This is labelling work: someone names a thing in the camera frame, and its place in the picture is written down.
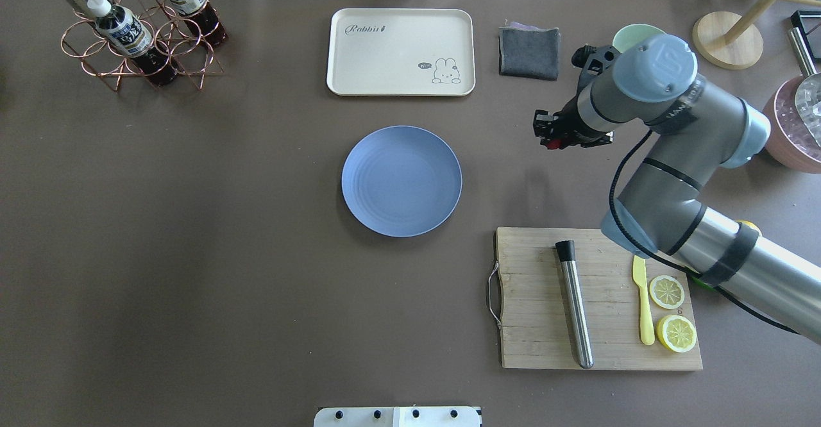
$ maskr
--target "metal handle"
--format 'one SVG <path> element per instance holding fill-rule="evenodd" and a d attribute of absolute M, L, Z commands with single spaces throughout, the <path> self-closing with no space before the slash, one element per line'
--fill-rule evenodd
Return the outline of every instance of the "metal handle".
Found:
<path fill-rule="evenodd" d="M 590 346 L 590 335 L 587 331 L 587 318 L 584 315 L 584 301 L 581 298 L 581 284 L 575 261 L 562 262 L 565 276 L 567 299 L 570 301 L 571 321 L 575 337 L 575 349 L 579 366 L 590 369 L 593 366 L 593 348 Z"/>
<path fill-rule="evenodd" d="M 794 52 L 798 58 L 798 66 L 801 68 L 801 73 L 803 73 L 804 76 L 816 74 L 815 63 L 813 63 L 813 59 L 809 56 L 809 49 L 807 49 L 806 44 L 804 44 L 804 37 L 801 36 L 801 30 L 799 28 L 790 29 L 788 39 L 790 39 L 792 52 Z"/>
<path fill-rule="evenodd" d="M 492 301 L 490 300 L 490 283 L 493 280 L 493 277 L 498 276 L 497 275 L 498 272 L 499 272 L 499 261 L 496 260 L 493 263 L 493 271 L 490 272 L 490 276 L 487 277 L 487 309 L 490 310 L 490 314 L 492 314 L 493 319 L 496 320 L 496 327 L 499 328 L 499 330 L 501 330 L 502 329 L 502 320 L 499 319 L 499 316 L 496 315 L 495 311 L 493 311 L 493 304 L 492 304 Z"/>

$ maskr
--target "black cable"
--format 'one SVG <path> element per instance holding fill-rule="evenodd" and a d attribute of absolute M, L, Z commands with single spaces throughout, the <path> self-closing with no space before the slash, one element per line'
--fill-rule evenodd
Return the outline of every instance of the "black cable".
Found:
<path fill-rule="evenodd" d="M 813 26 L 809 31 L 804 32 L 804 34 L 809 36 L 809 34 L 818 29 L 818 27 L 821 27 L 821 23 L 816 24 L 816 26 Z"/>
<path fill-rule="evenodd" d="M 616 173 L 613 175 L 613 183 L 610 184 L 610 193 L 607 196 L 607 204 L 609 204 L 609 206 L 610 206 L 610 214 L 613 215 L 613 222 L 616 223 L 616 226 L 618 226 L 618 229 L 619 229 L 619 231 L 622 232 L 622 235 L 624 235 L 624 237 L 627 238 L 627 240 L 630 241 L 630 243 L 633 243 L 633 246 L 636 246 L 637 248 L 639 248 L 639 250 L 641 252 L 645 253 L 646 255 L 653 258 L 653 260 L 656 260 L 657 262 L 659 262 L 661 264 L 664 264 L 668 267 L 671 267 L 672 269 L 677 269 L 680 272 L 685 272 L 686 275 L 689 276 L 690 278 L 699 278 L 699 277 L 701 277 L 701 273 L 695 272 L 693 269 L 689 269 L 688 267 L 685 267 L 683 265 L 679 265 L 679 264 L 675 264 L 674 262 L 670 262 L 669 260 L 666 260 L 665 258 L 661 258 L 661 257 L 655 255 L 654 252 L 651 252 L 650 249 L 647 249 L 645 246 L 643 246 L 642 243 L 639 243 L 639 241 L 636 240 L 636 238 L 634 238 L 633 235 L 631 235 L 627 231 L 626 228 L 624 228 L 624 224 L 622 224 L 622 220 L 619 219 L 619 215 L 618 215 L 618 213 L 616 213 L 616 196 L 615 196 L 615 194 L 616 194 L 616 185 L 618 184 L 619 176 L 622 175 L 622 170 L 624 170 L 624 166 L 625 166 L 625 164 L 627 164 L 627 161 L 630 160 L 630 158 L 636 153 L 636 151 L 638 151 L 638 149 L 640 147 L 644 146 L 645 142 L 647 142 L 648 138 L 650 138 L 651 135 L 653 135 L 653 131 L 647 131 L 647 134 L 645 134 L 645 136 L 642 137 L 641 140 L 639 140 L 639 143 L 637 143 L 636 146 L 633 147 L 633 149 L 631 149 L 629 152 L 627 152 L 627 155 L 625 155 L 625 157 L 622 158 L 622 161 L 619 162 L 619 165 L 616 168 Z M 768 317 L 764 316 L 763 314 L 751 309 L 746 304 L 739 301 L 739 299 L 736 299 L 733 295 L 731 295 L 729 292 L 724 290 L 724 288 L 715 286 L 715 287 L 713 287 L 713 289 L 715 289 L 722 296 L 729 299 L 729 301 L 732 302 L 733 304 L 738 305 L 745 312 L 753 315 L 754 317 L 756 317 L 757 319 L 760 319 L 761 321 L 765 322 L 766 324 L 771 324 L 772 326 L 775 326 L 776 328 L 779 328 L 780 330 L 788 331 L 788 333 L 798 334 L 795 330 L 792 330 L 788 326 L 785 326 L 785 325 L 781 324 L 780 322 L 777 322 L 777 321 L 775 321 L 771 318 L 768 318 Z"/>

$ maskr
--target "stainless steel muddler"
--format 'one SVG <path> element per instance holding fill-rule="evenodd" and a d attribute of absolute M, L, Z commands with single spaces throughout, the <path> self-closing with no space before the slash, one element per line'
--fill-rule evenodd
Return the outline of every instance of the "stainless steel muddler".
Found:
<path fill-rule="evenodd" d="M 575 243 L 573 240 L 559 241 L 556 243 L 556 251 L 558 251 L 559 263 L 565 277 L 567 299 L 570 302 L 571 321 L 573 322 L 575 351 L 579 358 L 579 366 L 590 369 L 593 366 L 593 348 L 590 346 L 587 318 L 584 315 L 584 301 L 581 299 L 579 272 L 575 265 Z"/>

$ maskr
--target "yellow knife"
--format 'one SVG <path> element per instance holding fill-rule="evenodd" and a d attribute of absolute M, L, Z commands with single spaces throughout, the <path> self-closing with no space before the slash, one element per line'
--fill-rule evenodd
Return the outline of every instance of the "yellow knife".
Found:
<path fill-rule="evenodd" d="M 647 295 L 647 270 L 645 260 L 633 256 L 633 283 L 639 287 L 639 336 L 644 345 L 653 345 L 653 317 L 650 315 L 650 298 Z"/>

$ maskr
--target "wooden cutting board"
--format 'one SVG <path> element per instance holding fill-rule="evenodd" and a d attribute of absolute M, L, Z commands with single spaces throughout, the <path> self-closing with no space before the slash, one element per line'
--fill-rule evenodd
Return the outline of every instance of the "wooden cutting board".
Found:
<path fill-rule="evenodd" d="M 572 328 L 555 244 L 575 241 L 584 311 L 593 346 L 593 369 L 700 371 L 701 352 L 669 351 L 656 339 L 639 339 L 639 290 L 632 280 L 633 256 L 601 231 L 575 228 L 496 229 L 496 259 L 502 286 L 502 367 L 581 369 L 571 346 Z M 685 288 L 678 310 L 650 301 L 653 325 L 667 314 L 696 324 L 686 275 L 657 261 L 647 261 L 647 280 L 661 274 Z"/>

